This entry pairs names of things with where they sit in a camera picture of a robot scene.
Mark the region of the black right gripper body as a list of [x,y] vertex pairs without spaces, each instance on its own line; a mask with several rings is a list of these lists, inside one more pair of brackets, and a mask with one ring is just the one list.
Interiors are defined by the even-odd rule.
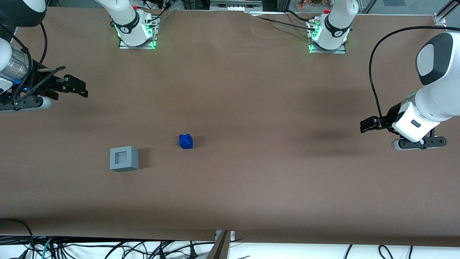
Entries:
[[30,74],[1,71],[1,107],[50,107],[54,100],[39,90],[38,69]]

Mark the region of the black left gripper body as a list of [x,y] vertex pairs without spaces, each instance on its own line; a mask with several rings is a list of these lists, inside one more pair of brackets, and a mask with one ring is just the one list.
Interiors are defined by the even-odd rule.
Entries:
[[399,102],[393,105],[384,116],[384,128],[389,132],[404,132],[406,123],[406,116],[408,110],[411,108],[411,103]]

